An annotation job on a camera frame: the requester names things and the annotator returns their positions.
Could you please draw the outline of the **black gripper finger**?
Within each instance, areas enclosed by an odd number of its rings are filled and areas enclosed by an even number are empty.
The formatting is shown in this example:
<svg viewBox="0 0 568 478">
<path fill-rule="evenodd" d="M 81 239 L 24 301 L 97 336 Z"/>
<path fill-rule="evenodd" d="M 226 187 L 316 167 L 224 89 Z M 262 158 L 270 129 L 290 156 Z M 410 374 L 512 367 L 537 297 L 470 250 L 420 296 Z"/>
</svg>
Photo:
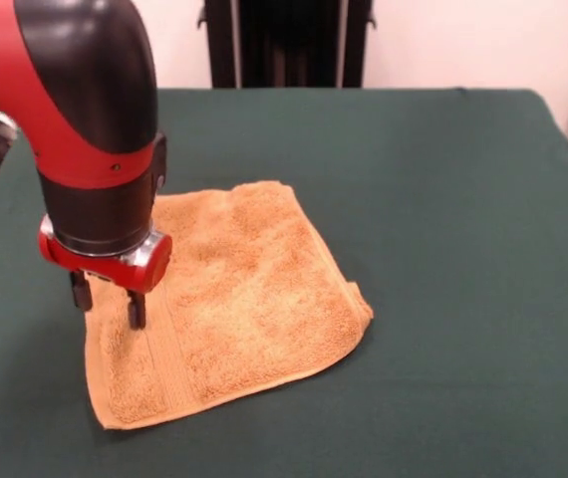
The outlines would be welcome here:
<svg viewBox="0 0 568 478">
<path fill-rule="evenodd" d="M 143 330 L 146 324 L 145 294 L 127 290 L 128 317 L 132 330 Z"/>
<path fill-rule="evenodd" d="M 75 306 L 81 311 L 90 311 L 93 307 L 93 297 L 85 273 L 83 271 L 71 271 L 70 280 Z"/>
</svg>

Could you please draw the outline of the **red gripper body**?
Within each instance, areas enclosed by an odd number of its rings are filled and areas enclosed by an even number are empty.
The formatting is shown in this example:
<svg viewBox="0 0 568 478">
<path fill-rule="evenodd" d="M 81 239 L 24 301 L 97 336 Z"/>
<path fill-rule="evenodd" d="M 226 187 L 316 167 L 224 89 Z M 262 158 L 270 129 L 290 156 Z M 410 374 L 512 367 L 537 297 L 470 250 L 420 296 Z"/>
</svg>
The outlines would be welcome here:
<svg viewBox="0 0 568 478">
<path fill-rule="evenodd" d="M 48 215 L 41 221 L 38 245 L 43 257 L 70 272 L 72 286 L 89 288 L 85 275 L 112 282 L 134 293 L 149 293 L 162 279 L 172 248 L 169 235 L 150 227 L 142 242 L 125 252 L 88 255 L 75 252 L 55 238 Z"/>
</svg>

